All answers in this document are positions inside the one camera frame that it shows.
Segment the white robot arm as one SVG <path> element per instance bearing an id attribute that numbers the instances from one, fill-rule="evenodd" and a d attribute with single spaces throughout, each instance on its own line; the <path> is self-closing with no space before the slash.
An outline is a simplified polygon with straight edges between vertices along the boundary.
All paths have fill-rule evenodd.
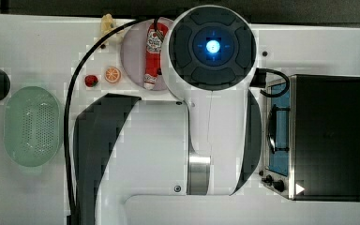
<path id="1" fill-rule="evenodd" d="M 257 64 L 254 34 L 234 11 L 200 6 L 175 19 L 160 52 L 164 99 L 107 94 L 78 115 L 68 225 L 127 225 L 133 196 L 236 193 L 261 154 Z"/>

